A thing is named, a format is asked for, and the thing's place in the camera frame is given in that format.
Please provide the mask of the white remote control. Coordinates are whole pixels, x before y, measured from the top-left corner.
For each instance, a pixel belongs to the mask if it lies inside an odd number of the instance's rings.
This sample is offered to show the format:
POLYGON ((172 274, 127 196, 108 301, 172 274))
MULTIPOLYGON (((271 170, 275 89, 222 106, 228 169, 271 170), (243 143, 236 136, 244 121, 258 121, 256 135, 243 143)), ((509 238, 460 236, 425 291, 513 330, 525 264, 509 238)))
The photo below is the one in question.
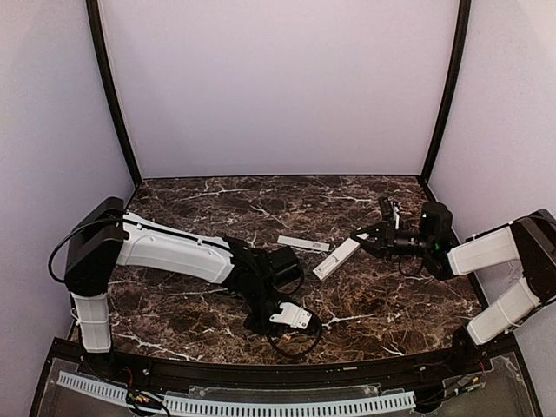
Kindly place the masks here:
POLYGON ((341 267, 358 249, 360 244, 353 239, 346 239, 324 261, 313 269, 314 275, 321 281, 326 280, 341 267))

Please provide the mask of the white remote battery cover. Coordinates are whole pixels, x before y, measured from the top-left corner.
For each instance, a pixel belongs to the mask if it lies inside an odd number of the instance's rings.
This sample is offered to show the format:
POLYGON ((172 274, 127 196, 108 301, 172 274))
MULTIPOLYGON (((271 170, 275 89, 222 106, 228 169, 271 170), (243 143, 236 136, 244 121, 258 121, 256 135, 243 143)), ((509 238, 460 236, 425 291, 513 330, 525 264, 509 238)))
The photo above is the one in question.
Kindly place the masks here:
POLYGON ((314 250, 314 251, 321 251, 321 252, 328 252, 330 249, 330 245, 324 242, 315 242, 305 239, 294 238, 285 235, 279 235, 277 242, 282 245, 287 245, 295 248, 302 248, 306 250, 314 250))

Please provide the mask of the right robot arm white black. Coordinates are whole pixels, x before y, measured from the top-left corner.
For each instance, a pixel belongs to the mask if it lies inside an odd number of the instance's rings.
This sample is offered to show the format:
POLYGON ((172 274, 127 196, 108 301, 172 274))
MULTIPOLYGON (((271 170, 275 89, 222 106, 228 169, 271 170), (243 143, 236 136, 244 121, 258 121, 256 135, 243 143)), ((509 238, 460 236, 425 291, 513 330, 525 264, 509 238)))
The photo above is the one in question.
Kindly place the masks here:
POLYGON ((477 348, 555 300, 555 219, 545 209, 482 232, 463 243, 452 237, 453 214, 441 202, 425 202, 417 231, 403 229, 396 203, 380 199, 381 221, 350 237, 378 258, 413 255, 439 281, 519 261, 522 276, 453 338, 477 348))

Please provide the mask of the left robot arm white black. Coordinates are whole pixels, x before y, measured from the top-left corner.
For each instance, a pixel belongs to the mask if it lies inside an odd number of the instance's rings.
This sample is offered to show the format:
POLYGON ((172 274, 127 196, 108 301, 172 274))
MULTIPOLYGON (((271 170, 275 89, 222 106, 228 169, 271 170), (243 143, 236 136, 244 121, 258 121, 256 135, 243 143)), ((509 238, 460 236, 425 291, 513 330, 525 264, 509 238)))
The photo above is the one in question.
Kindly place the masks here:
POLYGON ((108 283, 116 266, 154 268, 190 275, 239 295, 248 305, 245 326, 268 338, 284 328, 307 331, 314 315, 280 288, 303 282, 295 252, 268 252, 231 237, 209 237, 149 222, 125 210, 122 199, 109 197, 58 244, 68 249, 62 283, 76 311, 86 352, 112 348, 108 283))

